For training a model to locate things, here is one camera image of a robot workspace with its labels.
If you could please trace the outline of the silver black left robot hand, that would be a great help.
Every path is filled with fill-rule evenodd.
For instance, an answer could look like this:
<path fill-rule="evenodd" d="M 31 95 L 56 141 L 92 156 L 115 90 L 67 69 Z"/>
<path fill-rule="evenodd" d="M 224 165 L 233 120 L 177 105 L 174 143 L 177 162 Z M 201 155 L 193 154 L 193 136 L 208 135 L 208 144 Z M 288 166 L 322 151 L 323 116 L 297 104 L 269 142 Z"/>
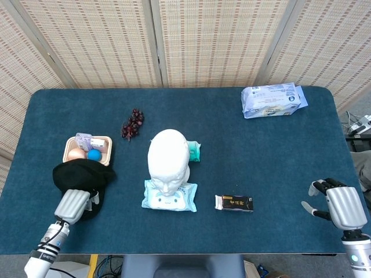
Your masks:
<path fill-rule="evenodd" d="M 95 217 L 99 208 L 100 196 L 98 191 L 88 192 L 68 189 L 54 211 L 54 216 L 59 221 L 73 225 L 80 220 L 89 220 Z"/>

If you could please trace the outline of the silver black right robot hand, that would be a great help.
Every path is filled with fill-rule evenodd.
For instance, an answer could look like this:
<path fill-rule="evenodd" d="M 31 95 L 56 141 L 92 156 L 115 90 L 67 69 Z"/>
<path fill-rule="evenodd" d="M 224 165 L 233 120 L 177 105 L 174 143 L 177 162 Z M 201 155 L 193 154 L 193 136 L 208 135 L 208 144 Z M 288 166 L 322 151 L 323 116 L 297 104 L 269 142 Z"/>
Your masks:
<path fill-rule="evenodd" d="M 333 225 L 343 231 L 362 229 L 367 223 L 357 190 L 332 178 L 316 180 L 311 183 L 308 195 L 316 196 L 319 193 L 325 196 L 328 211 L 321 211 L 302 201 L 302 207 L 314 217 L 331 221 Z"/>

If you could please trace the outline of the black baseball cap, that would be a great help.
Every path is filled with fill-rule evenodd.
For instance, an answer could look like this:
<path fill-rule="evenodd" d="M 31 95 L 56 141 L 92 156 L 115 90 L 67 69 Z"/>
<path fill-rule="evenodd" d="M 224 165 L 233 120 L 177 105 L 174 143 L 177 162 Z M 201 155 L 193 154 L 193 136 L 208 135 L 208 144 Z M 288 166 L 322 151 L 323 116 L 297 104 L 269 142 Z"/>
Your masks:
<path fill-rule="evenodd" d="M 69 189 L 87 191 L 91 197 L 98 198 L 98 204 L 84 210 L 81 220 L 94 218 L 102 208 L 106 187 L 115 179 L 111 166 L 105 166 L 90 159 L 74 159 L 61 163 L 53 169 L 53 182 L 65 194 Z"/>

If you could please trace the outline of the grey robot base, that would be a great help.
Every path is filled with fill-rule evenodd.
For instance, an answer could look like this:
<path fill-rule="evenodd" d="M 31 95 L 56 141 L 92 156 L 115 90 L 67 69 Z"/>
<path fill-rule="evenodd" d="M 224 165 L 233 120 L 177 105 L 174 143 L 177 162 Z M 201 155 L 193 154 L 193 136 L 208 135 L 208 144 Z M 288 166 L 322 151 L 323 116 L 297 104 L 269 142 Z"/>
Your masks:
<path fill-rule="evenodd" d="M 126 255 L 121 278 L 245 278 L 240 254 Z"/>

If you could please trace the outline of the white foam mannequin head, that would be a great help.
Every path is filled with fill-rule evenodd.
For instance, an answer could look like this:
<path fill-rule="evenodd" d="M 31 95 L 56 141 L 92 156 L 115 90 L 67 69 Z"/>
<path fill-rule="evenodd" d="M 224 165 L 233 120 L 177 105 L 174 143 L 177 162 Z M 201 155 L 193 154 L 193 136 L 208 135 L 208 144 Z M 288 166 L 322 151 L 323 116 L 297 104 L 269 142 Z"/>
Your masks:
<path fill-rule="evenodd" d="M 160 131 L 148 150 L 148 171 L 153 184 L 163 195 L 174 194 L 188 182 L 190 150 L 188 141 L 175 129 Z"/>

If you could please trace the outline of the peach coloured egg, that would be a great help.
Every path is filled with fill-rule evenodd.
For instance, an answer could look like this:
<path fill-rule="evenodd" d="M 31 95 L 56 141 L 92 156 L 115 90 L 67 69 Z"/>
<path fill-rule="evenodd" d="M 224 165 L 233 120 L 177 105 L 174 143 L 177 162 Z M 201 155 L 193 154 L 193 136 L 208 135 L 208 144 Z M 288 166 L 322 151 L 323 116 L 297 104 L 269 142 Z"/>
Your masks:
<path fill-rule="evenodd" d="M 67 160 L 75 160 L 75 159 L 85 159 L 86 158 L 86 152 L 83 149 L 80 148 L 73 148 L 68 152 Z"/>

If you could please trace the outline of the beige plastic tray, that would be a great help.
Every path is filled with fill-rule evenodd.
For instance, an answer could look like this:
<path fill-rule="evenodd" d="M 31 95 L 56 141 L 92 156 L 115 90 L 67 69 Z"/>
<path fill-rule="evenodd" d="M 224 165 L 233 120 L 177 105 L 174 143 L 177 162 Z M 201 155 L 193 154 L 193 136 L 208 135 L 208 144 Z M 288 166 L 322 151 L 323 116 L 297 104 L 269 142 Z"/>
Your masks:
<path fill-rule="evenodd" d="M 63 159 L 62 162 L 68 162 L 67 155 L 70 150 L 73 148 L 79 148 L 74 140 L 75 137 L 70 137 L 67 142 L 64 149 Z M 99 138 L 104 139 L 106 141 L 106 147 L 104 149 L 98 149 L 102 154 L 102 159 L 99 161 L 99 163 L 109 166 L 110 160 L 111 160 L 111 152 L 112 152 L 112 139 L 109 136 L 93 136 L 92 138 Z"/>

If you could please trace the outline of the clear purple box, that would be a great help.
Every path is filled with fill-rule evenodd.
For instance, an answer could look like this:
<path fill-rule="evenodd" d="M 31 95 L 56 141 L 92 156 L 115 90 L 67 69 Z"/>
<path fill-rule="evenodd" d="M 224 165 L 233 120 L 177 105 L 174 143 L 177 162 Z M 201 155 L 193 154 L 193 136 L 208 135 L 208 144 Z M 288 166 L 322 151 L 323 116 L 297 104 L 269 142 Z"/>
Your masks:
<path fill-rule="evenodd" d="M 91 142 L 90 142 L 91 139 L 92 139 L 92 135 L 88 133 L 76 133 L 75 138 L 74 138 L 77 146 L 80 149 L 83 149 L 85 152 L 89 152 L 91 149 L 93 149 Z"/>

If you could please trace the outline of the white power strip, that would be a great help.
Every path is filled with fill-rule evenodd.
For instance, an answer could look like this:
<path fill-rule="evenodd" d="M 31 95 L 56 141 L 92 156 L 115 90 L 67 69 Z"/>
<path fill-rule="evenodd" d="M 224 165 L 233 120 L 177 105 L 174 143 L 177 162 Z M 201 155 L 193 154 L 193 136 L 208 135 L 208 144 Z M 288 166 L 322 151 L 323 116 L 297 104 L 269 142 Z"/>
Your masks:
<path fill-rule="evenodd" d="M 371 115 L 365 115 L 348 129 L 350 135 L 360 135 L 371 129 Z"/>

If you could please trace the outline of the dark purple grape bunch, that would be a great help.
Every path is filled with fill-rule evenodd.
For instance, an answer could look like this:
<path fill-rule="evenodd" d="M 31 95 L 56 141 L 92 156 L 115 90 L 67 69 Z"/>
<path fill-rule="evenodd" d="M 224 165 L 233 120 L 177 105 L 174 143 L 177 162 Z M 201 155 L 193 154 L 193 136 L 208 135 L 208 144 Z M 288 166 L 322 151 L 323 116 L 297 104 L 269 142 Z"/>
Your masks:
<path fill-rule="evenodd" d="M 133 137 L 139 134 L 139 128 L 143 125 L 145 120 L 144 114 L 141 110 L 134 108 L 131 116 L 123 123 L 121 127 L 121 137 L 130 141 Z"/>

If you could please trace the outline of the black carton with open flap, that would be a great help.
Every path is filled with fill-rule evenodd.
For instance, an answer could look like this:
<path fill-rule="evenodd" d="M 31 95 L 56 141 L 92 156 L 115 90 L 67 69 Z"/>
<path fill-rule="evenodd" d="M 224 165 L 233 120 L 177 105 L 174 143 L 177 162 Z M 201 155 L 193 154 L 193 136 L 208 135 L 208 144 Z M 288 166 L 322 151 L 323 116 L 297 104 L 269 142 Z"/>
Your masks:
<path fill-rule="evenodd" d="M 252 197 L 236 195 L 216 195 L 214 207 L 216 210 L 243 211 L 249 213 L 254 210 Z"/>

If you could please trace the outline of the brown cardboard box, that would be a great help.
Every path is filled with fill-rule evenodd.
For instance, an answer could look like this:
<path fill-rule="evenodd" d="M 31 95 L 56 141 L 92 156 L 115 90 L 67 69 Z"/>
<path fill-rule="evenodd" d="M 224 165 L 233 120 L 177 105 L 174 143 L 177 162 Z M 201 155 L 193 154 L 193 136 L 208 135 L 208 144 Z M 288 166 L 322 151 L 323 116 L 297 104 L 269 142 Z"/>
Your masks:
<path fill-rule="evenodd" d="M 256 266 L 254 263 L 244 260 L 243 265 L 246 278 L 290 278 L 287 274 L 269 271 L 261 264 Z"/>

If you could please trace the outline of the blue cartoon wet wipes pack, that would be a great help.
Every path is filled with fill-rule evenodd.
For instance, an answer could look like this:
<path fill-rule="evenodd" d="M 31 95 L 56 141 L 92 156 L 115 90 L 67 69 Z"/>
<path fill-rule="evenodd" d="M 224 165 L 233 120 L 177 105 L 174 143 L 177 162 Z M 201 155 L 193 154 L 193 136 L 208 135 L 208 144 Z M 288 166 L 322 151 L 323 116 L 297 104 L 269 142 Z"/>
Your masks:
<path fill-rule="evenodd" d="M 144 181 L 144 199 L 141 206 L 145 209 L 169 210 L 169 211 L 191 211 L 196 212 L 197 207 L 194 197 L 197 191 L 197 184 L 185 183 L 175 192 L 166 196 L 155 187 L 151 180 Z"/>

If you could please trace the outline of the large blue tissue pack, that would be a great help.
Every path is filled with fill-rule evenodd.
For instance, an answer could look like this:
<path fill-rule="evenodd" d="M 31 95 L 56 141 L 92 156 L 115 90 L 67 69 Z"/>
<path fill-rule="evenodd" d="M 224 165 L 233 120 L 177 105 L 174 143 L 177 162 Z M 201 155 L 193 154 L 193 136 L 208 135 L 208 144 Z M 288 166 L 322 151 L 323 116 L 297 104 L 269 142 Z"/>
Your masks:
<path fill-rule="evenodd" d="M 241 104 L 245 119 L 292 115 L 308 106 L 301 86 L 294 83 L 246 87 Z"/>

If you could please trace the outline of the bamboo folding screen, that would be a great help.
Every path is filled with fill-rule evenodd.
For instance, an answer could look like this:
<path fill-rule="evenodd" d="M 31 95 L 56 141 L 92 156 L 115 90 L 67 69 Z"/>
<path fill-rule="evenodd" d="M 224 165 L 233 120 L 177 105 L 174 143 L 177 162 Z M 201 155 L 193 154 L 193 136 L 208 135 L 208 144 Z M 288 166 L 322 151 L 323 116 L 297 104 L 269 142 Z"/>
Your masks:
<path fill-rule="evenodd" d="M 371 112 L 371 0 L 0 0 L 0 194 L 37 90 L 285 82 Z"/>

